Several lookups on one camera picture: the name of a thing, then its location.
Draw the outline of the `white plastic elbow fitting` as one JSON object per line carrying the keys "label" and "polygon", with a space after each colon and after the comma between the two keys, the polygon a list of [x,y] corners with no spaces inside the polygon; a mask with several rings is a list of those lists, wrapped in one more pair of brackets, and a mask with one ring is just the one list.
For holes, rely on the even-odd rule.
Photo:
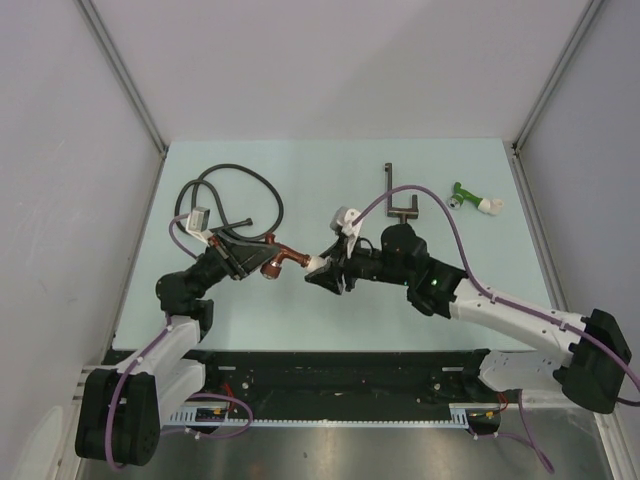
{"label": "white plastic elbow fitting", "polygon": [[330,262],[329,258],[312,255],[309,257],[304,270],[307,274],[311,274],[325,268]]}

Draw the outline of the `dark red brass faucet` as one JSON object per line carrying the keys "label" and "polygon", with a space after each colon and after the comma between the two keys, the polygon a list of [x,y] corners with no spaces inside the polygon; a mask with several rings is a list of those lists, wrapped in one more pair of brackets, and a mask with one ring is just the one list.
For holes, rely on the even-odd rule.
{"label": "dark red brass faucet", "polygon": [[268,280],[276,280],[280,276],[285,260],[293,261],[302,268],[307,268],[311,264],[312,257],[310,255],[303,254],[277,242],[274,233],[266,234],[265,242],[267,245],[277,248],[276,255],[260,269],[261,274]]}

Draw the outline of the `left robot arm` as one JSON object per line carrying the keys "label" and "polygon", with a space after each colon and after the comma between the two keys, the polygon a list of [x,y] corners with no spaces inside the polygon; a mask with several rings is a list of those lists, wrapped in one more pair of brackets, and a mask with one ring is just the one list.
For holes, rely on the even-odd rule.
{"label": "left robot arm", "polygon": [[273,235],[244,241],[213,235],[205,251],[183,271],[163,275],[155,293],[165,321],[159,334],[114,366],[87,376],[75,437],[75,452],[119,470],[143,466],[154,455],[162,426],[193,394],[214,397],[221,376],[185,355],[208,333],[214,303],[207,291],[229,278],[243,280],[279,252]]}

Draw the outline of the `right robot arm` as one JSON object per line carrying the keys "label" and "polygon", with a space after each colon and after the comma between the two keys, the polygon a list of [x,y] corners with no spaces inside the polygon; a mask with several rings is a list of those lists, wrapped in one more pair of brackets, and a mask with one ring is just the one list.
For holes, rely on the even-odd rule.
{"label": "right robot arm", "polygon": [[381,235],[380,248],[362,248],[344,234],[306,267],[306,282],[340,295],[368,280],[406,288],[408,302],[426,316],[439,315],[484,326],[546,353],[557,363],[552,377],[575,404],[613,412],[631,351],[615,317],[528,306],[481,285],[466,270],[432,257],[407,224]]}

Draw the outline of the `green faucet with elbow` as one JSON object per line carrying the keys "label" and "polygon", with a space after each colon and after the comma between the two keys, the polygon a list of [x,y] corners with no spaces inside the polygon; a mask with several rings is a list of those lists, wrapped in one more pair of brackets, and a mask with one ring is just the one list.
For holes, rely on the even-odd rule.
{"label": "green faucet with elbow", "polygon": [[465,203],[472,204],[478,211],[490,216],[499,215],[504,208],[503,200],[477,196],[465,189],[460,182],[455,182],[452,187],[452,194],[446,200],[446,205],[450,209],[458,210]]}

